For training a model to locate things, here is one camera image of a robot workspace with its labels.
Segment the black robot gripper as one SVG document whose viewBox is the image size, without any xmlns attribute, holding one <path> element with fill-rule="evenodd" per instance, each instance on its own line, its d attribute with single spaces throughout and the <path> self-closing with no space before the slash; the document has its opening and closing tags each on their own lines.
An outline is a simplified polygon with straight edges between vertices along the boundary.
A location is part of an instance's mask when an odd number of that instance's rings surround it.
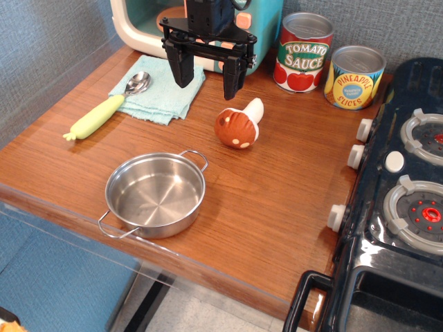
<svg viewBox="0 0 443 332">
<path fill-rule="evenodd" d="M 164 16 L 163 48 L 175 82 L 185 88 L 194 79 L 194 57 L 223 62 L 224 98 L 232 100 L 243 87 L 246 71 L 256 64 L 257 37 L 235 24 L 235 12 L 250 1 L 187 1 L 185 18 Z"/>
</svg>

